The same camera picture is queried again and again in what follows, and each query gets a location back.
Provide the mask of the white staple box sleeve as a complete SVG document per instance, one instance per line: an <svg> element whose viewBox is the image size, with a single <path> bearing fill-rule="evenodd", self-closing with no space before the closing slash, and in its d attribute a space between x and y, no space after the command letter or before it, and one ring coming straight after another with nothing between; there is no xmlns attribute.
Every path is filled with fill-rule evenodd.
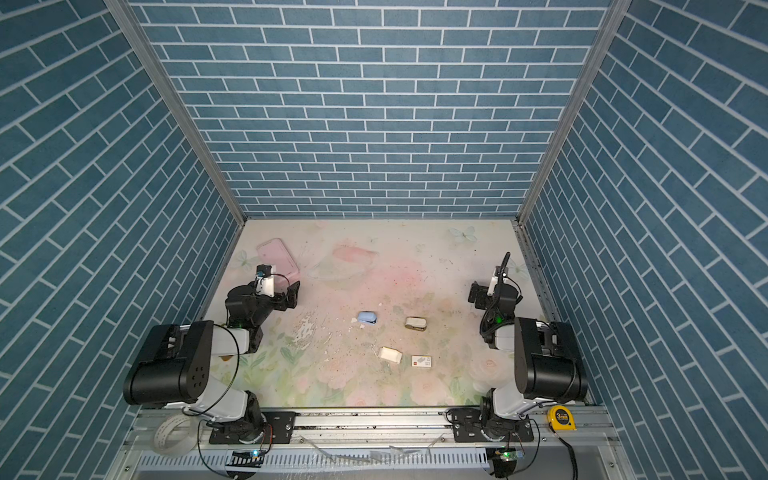
<svg viewBox="0 0 768 480"><path fill-rule="evenodd" d="M431 368L432 357L426 355L413 355L411 357L411 366L414 368Z"/></svg>

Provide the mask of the blue staple remover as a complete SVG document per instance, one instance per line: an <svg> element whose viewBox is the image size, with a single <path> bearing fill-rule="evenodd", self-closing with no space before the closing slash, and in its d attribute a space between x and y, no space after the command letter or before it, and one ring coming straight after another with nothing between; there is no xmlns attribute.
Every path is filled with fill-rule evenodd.
<svg viewBox="0 0 768 480"><path fill-rule="evenodd" d="M356 320L359 323L375 325L377 323L377 314L373 311L361 311L357 314Z"/></svg>

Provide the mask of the staple box tray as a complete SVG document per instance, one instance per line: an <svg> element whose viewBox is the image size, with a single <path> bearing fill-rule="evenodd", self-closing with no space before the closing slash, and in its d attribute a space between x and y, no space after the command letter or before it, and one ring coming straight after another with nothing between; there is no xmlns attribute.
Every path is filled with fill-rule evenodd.
<svg viewBox="0 0 768 480"><path fill-rule="evenodd" d="M402 361L403 353L390 347L381 347L378 352L378 357L382 360L399 364Z"/></svg>

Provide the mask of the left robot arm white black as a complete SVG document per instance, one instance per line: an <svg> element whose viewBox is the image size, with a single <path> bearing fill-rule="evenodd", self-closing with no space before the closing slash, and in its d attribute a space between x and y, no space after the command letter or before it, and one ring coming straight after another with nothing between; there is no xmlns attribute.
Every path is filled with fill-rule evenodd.
<svg viewBox="0 0 768 480"><path fill-rule="evenodd" d="M240 364L263 338L262 324L274 311L297 306L298 281L281 274L233 288L225 299L226 323L198 321L188 326L153 327L123 383L130 405L162 408L180 404L186 417L199 417L229 443L254 443L271 433L256 395L212 376L215 357Z"/></svg>

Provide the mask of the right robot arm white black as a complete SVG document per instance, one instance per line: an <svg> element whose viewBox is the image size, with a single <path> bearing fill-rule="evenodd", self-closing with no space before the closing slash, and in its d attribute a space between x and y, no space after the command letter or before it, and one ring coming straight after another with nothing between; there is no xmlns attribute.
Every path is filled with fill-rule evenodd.
<svg viewBox="0 0 768 480"><path fill-rule="evenodd" d="M483 312L479 334L492 350L512 354L514 381L492 388L480 404L479 428L492 441L532 438L527 414L545 404L583 401L588 378L573 328L519 317L514 283L471 284L468 302Z"/></svg>

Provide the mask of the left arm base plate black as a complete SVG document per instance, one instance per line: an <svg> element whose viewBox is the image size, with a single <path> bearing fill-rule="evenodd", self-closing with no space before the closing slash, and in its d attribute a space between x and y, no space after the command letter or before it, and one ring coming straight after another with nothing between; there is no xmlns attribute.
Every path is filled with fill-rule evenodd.
<svg viewBox="0 0 768 480"><path fill-rule="evenodd" d="M267 411L255 421L240 419L214 423L209 437L212 445L288 444L293 435L296 412Z"/></svg>

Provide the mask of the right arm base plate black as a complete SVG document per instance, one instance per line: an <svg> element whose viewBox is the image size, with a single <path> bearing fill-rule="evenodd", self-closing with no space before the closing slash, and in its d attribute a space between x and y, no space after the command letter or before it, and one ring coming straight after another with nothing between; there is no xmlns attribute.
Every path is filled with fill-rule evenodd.
<svg viewBox="0 0 768 480"><path fill-rule="evenodd" d="M525 420L509 420L495 414L484 414L479 408L456 407L447 409L444 418L448 422L457 443L480 442L531 442L534 434L531 424Z"/></svg>

